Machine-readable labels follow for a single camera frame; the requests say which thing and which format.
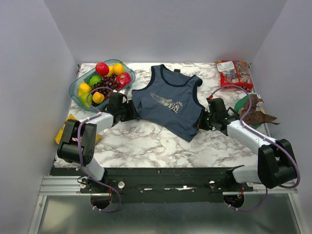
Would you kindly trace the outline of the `blue printed tank top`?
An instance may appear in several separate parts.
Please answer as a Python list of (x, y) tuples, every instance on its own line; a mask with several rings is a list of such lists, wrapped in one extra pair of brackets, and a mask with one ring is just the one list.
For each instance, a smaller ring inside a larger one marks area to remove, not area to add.
[(151, 72), (148, 85), (132, 91), (136, 112), (141, 119), (161, 125), (187, 142), (192, 141), (205, 109), (197, 98), (202, 79), (171, 71), (163, 64), (152, 66)]

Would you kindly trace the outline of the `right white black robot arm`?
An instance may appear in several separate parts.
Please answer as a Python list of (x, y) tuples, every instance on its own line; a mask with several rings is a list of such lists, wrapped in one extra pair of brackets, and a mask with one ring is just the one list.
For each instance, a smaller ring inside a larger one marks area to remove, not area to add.
[(203, 110), (198, 126), (203, 130), (217, 130), (238, 140), (257, 155), (255, 166), (237, 166), (229, 171), (224, 185), (230, 191), (242, 183), (258, 183), (272, 189), (289, 181), (299, 181), (300, 175), (292, 145), (286, 139), (276, 140), (247, 126), (237, 114), (230, 115), (223, 99), (208, 99), (209, 110)]

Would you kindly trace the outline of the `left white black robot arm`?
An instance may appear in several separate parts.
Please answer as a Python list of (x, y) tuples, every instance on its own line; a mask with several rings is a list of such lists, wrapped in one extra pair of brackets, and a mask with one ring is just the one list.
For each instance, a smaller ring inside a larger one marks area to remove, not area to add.
[(123, 93), (112, 93), (103, 111), (84, 120), (70, 119), (65, 123), (57, 156), (92, 178), (92, 188), (102, 193), (108, 187), (108, 180), (104, 178), (105, 169), (94, 158), (96, 136), (119, 122), (136, 118), (138, 113), (133, 101)]

